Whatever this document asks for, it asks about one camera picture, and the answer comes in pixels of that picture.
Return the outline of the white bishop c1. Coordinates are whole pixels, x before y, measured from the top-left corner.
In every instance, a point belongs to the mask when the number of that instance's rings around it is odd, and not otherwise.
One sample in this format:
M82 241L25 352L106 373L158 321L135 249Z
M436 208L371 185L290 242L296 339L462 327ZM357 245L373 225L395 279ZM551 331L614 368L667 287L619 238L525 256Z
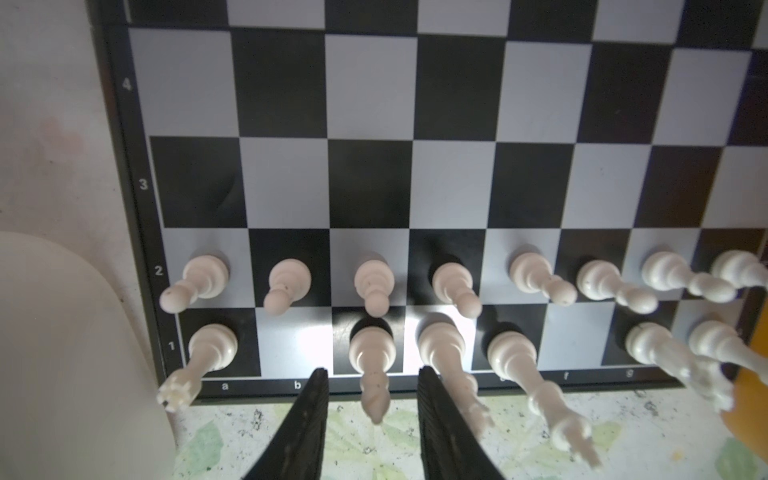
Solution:
M365 327L351 339L348 358L361 374L361 407L371 422L379 425L391 403L388 371L396 359L393 337L383 328Z

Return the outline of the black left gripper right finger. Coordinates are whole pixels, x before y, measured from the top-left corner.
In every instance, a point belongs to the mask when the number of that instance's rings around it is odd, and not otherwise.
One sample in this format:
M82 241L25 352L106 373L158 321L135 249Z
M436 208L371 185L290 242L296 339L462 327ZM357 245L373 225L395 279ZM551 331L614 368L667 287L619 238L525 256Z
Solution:
M433 368L417 387L421 459L426 479L503 479L458 411Z

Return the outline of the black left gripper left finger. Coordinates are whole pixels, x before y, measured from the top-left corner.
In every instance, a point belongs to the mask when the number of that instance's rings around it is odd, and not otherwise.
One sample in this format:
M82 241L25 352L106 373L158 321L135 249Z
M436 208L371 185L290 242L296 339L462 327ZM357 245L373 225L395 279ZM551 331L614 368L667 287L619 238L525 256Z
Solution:
M329 379L316 368L280 428L244 479L320 479L329 404Z

